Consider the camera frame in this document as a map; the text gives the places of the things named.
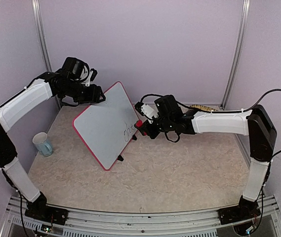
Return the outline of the pink framed whiteboard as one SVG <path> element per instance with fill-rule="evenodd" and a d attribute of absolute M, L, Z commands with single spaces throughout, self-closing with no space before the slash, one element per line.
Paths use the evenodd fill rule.
<path fill-rule="evenodd" d="M 139 117 L 120 81 L 106 90 L 105 97 L 104 102 L 87 106 L 72 125 L 100 166 L 108 171 L 135 135 L 134 124 Z"/>

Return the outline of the red black whiteboard eraser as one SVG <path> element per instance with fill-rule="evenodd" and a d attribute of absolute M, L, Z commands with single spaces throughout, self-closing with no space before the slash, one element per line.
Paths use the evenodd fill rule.
<path fill-rule="evenodd" d="M 143 124 L 142 120 L 138 120 L 134 127 L 143 135 L 143 136 L 147 136 L 147 132 L 146 132 L 146 127 Z"/>

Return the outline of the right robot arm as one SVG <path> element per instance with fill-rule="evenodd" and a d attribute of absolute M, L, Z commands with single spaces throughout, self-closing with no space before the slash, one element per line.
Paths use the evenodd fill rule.
<path fill-rule="evenodd" d="M 277 131 L 261 105 L 249 110 L 202 111 L 190 108 L 183 112 L 173 95 L 155 100 L 153 109 L 142 101 L 135 105 L 138 113 L 146 118 L 137 129 L 142 135 L 155 139 L 160 133 L 181 134 L 231 133 L 247 136 L 250 144 L 248 181 L 242 194 L 244 201 L 235 208 L 235 215 L 245 219 L 254 211 L 254 204 L 264 185 L 273 156 Z"/>

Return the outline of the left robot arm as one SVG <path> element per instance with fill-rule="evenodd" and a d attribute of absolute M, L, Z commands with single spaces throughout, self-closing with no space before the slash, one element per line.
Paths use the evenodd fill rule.
<path fill-rule="evenodd" d="M 0 105 L 0 168 L 26 201 L 33 203 L 32 212 L 42 220 L 48 219 L 51 208 L 43 202 L 46 201 L 45 196 L 21 165 L 7 133 L 28 112 L 53 97 L 71 97 L 76 106 L 105 101 L 102 88 L 93 84 L 97 74 L 97 70 L 90 68 L 84 61 L 67 57 L 59 70 L 39 75 Z"/>

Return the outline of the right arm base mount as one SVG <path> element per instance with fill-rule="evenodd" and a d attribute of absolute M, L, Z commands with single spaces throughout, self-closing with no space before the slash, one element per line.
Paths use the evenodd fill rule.
<path fill-rule="evenodd" d="M 261 211 L 256 200 L 248 201 L 241 196 L 238 205 L 221 208 L 218 215 L 221 225 L 226 225 L 260 216 Z"/>

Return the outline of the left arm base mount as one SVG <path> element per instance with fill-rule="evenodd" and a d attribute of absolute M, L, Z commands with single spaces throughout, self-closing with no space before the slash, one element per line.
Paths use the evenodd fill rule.
<path fill-rule="evenodd" d="M 40 192 L 40 196 L 33 202 L 26 201 L 27 209 L 25 215 L 36 220 L 49 222 L 52 224 L 65 225 L 69 211 L 47 205 L 47 198 Z"/>

